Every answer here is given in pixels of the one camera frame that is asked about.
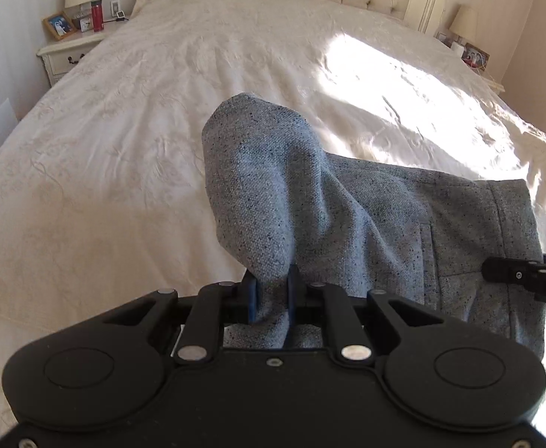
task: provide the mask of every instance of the metal screw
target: metal screw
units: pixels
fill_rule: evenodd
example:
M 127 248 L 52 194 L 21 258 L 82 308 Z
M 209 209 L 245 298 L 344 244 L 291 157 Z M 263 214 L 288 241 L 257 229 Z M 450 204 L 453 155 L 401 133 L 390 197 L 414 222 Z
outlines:
M 267 365 L 269 367 L 281 367 L 283 365 L 283 360 L 278 359 L 277 357 L 272 357 L 267 359 Z
M 24 438 L 23 440 L 20 440 L 20 443 L 18 443 L 18 448 L 38 448 L 38 446 L 36 446 L 34 441 Z
M 528 440 L 519 440 L 516 441 L 511 448 L 532 448 L 532 445 Z
M 348 345 L 341 349 L 341 355 L 348 360 L 366 360 L 372 355 L 372 350 L 363 345 Z
M 206 349 L 200 345 L 186 345 L 177 351 L 177 356 L 180 359 L 188 362 L 197 362 L 206 357 Z

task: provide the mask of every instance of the white bedspread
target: white bedspread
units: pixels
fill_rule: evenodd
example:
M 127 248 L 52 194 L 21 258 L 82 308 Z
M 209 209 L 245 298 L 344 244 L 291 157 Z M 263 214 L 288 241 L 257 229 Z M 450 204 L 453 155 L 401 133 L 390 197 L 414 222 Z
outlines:
M 0 150 L 0 372 L 151 290 L 241 277 L 215 239 L 200 131 L 243 91 L 302 113 L 329 152 L 526 179 L 546 251 L 546 135 L 438 41 L 322 0 L 152 0 Z M 0 387 L 0 432 L 12 422 Z

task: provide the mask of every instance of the photo frame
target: photo frame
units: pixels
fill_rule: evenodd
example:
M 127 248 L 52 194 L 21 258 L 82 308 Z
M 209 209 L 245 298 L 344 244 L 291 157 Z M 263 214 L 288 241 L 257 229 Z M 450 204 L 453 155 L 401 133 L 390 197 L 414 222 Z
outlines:
M 72 23 L 72 20 L 65 12 L 56 13 L 55 15 L 48 16 L 43 20 L 45 27 L 49 33 L 56 40 L 63 40 L 63 38 L 69 37 L 73 33 L 76 33 L 78 29 Z
M 480 72 L 487 70 L 490 55 L 480 50 L 471 43 L 466 44 L 466 50 L 463 52 L 462 60 L 473 69 L 478 69 Z

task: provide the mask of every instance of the red water bottle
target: red water bottle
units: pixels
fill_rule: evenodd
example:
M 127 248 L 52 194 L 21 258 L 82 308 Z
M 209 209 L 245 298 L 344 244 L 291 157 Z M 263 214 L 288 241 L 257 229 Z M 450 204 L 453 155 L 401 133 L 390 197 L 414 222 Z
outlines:
M 103 23 L 103 1 L 92 1 L 91 7 L 93 9 L 93 29 L 95 32 L 100 32 L 101 30 L 105 29 L 105 25 Z

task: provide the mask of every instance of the white nightstand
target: white nightstand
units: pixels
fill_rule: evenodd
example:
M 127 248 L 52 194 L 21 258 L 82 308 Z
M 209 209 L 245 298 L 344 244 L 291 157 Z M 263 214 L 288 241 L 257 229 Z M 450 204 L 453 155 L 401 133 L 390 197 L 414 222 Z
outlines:
M 42 57 L 45 63 L 51 87 L 76 67 L 76 64 L 87 53 L 125 24 L 126 22 L 105 23 L 105 30 L 101 32 L 89 30 L 82 33 L 78 31 L 71 37 L 56 43 L 50 43 L 39 50 L 36 55 Z

